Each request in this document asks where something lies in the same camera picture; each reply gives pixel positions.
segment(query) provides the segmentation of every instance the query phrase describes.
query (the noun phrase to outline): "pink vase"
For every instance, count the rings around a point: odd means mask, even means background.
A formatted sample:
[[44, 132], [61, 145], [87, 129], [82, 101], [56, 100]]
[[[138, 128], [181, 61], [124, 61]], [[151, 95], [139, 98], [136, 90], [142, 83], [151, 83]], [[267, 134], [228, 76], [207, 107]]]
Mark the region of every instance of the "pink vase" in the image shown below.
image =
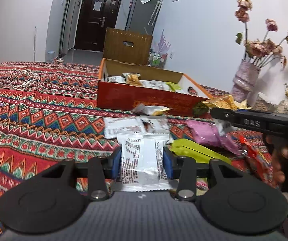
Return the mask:
[[233, 78], [234, 86], [230, 92], [234, 100], [240, 103], [244, 101], [254, 88], [258, 76], [257, 67], [253, 63], [242, 60]]

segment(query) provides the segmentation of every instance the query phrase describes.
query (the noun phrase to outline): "purple object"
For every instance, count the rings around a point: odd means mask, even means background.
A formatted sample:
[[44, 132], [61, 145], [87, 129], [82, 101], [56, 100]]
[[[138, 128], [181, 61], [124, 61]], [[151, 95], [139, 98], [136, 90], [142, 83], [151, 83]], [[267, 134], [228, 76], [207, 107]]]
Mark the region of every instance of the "purple object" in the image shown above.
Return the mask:
[[258, 76], [258, 68], [253, 63], [242, 60], [233, 78], [234, 86], [230, 92], [234, 100], [239, 103], [244, 101], [253, 90]]
[[196, 143], [206, 146], [222, 147], [235, 155], [241, 155], [238, 145], [234, 143], [231, 136], [224, 135], [220, 137], [215, 124], [197, 120], [186, 120], [186, 124], [191, 128]]

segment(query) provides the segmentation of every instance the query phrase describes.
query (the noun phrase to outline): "black circular disc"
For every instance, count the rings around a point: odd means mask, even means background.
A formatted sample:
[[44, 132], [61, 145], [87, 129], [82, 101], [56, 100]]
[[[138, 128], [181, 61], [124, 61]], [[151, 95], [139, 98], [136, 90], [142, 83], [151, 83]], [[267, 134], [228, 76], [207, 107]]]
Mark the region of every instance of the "black circular disc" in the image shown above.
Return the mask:
[[280, 191], [241, 178], [217, 184], [201, 197], [203, 216], [218, 228], [240, 235], [276, 229], [286, 218], [288, 203]]
[[0, 197], [0, 221], [6, 228], [25, 234], [50, 233], [77, 220], [84, 204], [76, 189], [41, 180], [4, 193]]

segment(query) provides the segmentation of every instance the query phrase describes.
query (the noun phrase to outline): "dark brown door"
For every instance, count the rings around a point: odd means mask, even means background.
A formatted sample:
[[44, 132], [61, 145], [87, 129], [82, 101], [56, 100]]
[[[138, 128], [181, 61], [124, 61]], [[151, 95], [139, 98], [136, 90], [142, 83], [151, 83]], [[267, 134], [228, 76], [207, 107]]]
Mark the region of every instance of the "dark brown door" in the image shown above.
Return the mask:
[[106, 28], [115, 28], [121, 0], [83, 0], [75, 49], [103, 51]]

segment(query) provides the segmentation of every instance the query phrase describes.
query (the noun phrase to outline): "door handle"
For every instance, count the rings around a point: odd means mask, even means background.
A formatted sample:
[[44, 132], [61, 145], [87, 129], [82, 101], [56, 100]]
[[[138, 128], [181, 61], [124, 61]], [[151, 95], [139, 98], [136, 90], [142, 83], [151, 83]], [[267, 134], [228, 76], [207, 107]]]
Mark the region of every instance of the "door handle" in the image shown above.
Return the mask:
[[106, 17], [103, 17], [103, 20], [100, 20], [102, 22], [102, 26], [101, 27], [104, 27], [105, 20], [106, 20]]

